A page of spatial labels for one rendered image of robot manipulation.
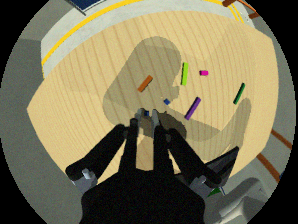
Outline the orange rod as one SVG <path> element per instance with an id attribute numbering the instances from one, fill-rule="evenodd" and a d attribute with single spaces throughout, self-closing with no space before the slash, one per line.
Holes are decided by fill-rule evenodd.
<path id="1" fill-rule="evenodd" d="M 142 90 L 147 86 L 147 84 L 152 80 L 153 77 L 150 75 L 144 80 L 144 82 L 140 85 L 140 87 L 137 89 L 139 92 L 142 92 Z"/>

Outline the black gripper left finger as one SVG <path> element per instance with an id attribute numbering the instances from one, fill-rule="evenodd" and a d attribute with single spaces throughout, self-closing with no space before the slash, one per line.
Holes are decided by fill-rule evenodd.
<path id="1" fill-rule="evenodd" d="M 141 114 L 142 109 L 138 109 L 136 118 L 130 119 L 129 126 L 117 124 L 82 159 L 66 167 L 66 175 L 82 195 L 97 185 L 98 179 L 126 139 L 114 184 L 113 198 L 121 207 L 129 207 L 134 203 L 137 135 L 139 138 Z"/>

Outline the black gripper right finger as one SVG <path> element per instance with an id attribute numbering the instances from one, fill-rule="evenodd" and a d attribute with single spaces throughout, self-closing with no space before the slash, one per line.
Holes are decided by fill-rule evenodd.
<path id="1" fill-rule="evenodd" d="M 221 177 L 204 164 L 176 129 L 164 131 L 156 110 L 152 110 L 151 128 L 154 139 L 153 170 L 157 169 L 157 204 L 162 208 L 171 208 L 180 197 L 168 149 L 189 188 L 205 200 L 221 183 Z"/>

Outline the purple rod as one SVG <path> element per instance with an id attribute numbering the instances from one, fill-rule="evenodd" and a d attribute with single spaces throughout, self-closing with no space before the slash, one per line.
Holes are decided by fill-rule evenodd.
<path id="1" fill-rule="evenodd" d="M 188 110 L 188 112 L 184 116 L 185 119 L 187 119 L 187 120 L 190 119 L 190 117 L 192 116 L 192 114 L 196 110 L 197 106 L 199 105 L 200 101 L 201 101 L 201 99 L 199 97 L 196 97 L 196 99 L 193 102 L 193 104 L 191 105 L 190 109 Z"/>

